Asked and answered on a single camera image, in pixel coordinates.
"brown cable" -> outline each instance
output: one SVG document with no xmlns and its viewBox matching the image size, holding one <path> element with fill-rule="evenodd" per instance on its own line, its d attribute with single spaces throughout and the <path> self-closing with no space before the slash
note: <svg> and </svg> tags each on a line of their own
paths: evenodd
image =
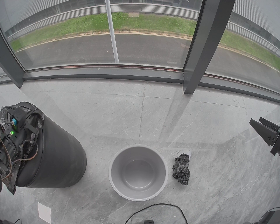
<svg viewBox="0 0 280 224">
<path fill-rule="evenodd" d="M 7 150 L 7 148 L 6 148 L 5 144 L 4 144 L 4 142 L 2 141 L 1 138 L 0 138 L 0 140 L 1 140 L 3 146 L 4 146 L 5 150 L 6 150 L 6 153 L 7 153 L 7 155 L 8 155 L 9 161 L 10 161 L 10 172 L 9 172 L 9 174 L 8 174 L 7 176 L 5 176 L 5 177 L 3 177 L 3 178 L 1 179 L 1 180 L 4 180 L 4 179 L 8 178 L 8 177 L 10 176 L 11 172 L 12 172 L 12 160 L 11 160 L 11 157 L 10 157 L 10 155 L 9 155 L 9 152 L 8 152 L 8 150 Z"/>
<path fill-rule="evenodd" d="M 32 159 L 37 155 L 37 153 L 38 153 L 38 148 L 39 148 L 37 142 L 34 141 L 34 140 L 29 139 L 29 140 L 24 140 L 22 144 L 24 144 L 24 143 L 26 143 L 26 142 L 28 142 L 28 141 L 29 141 L 29 142 L 33 141 L 33 142 L 36 144 L 37 150 L 36 150 L 35 155 L 32 156 L 32 157 L 30 157 L 30 158 L 28 158 L 28 159 L 17 159 L 17 160 L 14 161 L 14 163 L 17 162 L 17 161 L 28 161 L 28 160 L 32 160 Z"/>
</svg>

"white pole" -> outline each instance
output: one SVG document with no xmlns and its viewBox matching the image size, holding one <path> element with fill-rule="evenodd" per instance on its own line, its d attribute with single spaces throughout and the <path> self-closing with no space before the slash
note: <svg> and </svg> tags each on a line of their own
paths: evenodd
<svg viewBox="0 0 280 224">
<path fill-rule="evenodd" d="M 113 53 L 114 53 L 114 57 L 115 57 L 115 62 L 119 63 L 119 56 L 118 56 L 115 33 L 114 33 L 114 26 L 113 26 L 112 13 L 111 13 L 111 7 L 110 7 L 110 0 L 105 0 L 105 3 L 106 3 L 107 17 L 108 17 L 109 30 L 110 30 L 110 35 L 111 35 L 111 41 L 112 41 L 112 46 L 113 46 Z"/>
</svg>

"black plastic bag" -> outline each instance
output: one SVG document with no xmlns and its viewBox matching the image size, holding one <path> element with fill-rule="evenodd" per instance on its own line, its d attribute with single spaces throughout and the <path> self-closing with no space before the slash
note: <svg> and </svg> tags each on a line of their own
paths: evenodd
<svg viewBox="0 0 280 224">
<path fill-rule="evenodd" d="M 188 185 L 190 178 L 189 171 L 190 158 L 187 154 L 182 153 L 179 157 L 175 158 L 175 165 L 173 165 L 173 177 L 178 179 L 178 182 L 183 185 Z"/>
</svg>

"piece of paper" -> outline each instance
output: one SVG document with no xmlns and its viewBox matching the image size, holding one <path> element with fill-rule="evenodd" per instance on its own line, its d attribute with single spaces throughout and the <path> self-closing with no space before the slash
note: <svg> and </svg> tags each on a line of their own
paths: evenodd
<svg viewBox="0 0 280 224">
<path fill-rule="evenodd" d="M 42 220 L 45 220 L 49 224 L 52 224 L 51 221 L 51 208 L 42 205 L 41 203 L 38 202 L 38 212 L 39 212 L 39 217 Z"/>
</svg>

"road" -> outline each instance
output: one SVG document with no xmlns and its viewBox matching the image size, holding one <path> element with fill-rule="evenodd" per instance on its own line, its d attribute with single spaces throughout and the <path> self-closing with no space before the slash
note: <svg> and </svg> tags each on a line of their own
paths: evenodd
<svg viewBox="0 0 280 224">
<path fill-rule="evenodd" d="M 120 63 L 182 68 L 190 41 L 169 36 L 116 34 Z M 16 53 L 26 69 L 80 63 L 114 63 L 110 35 L 80 36 Z M 207 72 L 280 90 L 280 72 L 247 56 L 218 47 Z"/>
</svg>

